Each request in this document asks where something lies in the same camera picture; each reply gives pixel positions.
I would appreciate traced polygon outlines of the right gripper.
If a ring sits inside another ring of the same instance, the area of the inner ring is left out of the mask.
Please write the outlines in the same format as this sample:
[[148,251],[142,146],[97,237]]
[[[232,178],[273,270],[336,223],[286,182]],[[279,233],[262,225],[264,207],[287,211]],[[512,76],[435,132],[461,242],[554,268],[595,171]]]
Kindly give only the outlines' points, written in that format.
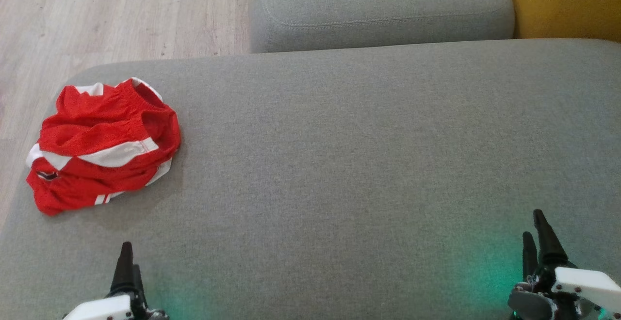
[[510,292],[510,320],[618,320],[620,286],[604,272],[563,266],[567,253],[541,209],[534,210],[534,227],[539,262],[534,237],[523,232],[523,281]]

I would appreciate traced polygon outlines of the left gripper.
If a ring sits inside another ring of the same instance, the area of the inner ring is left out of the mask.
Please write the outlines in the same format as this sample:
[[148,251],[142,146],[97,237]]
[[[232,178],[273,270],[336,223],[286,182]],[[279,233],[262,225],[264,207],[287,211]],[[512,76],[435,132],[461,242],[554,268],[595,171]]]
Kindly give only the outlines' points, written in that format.
[[[137,289],[137,294],[126,293]],[[79,304],[64,316],[65,320],[168,320],[162,309],[147,306],[141,270],[133,265],[130,242],[123,242],[111,282],[111,297]]]

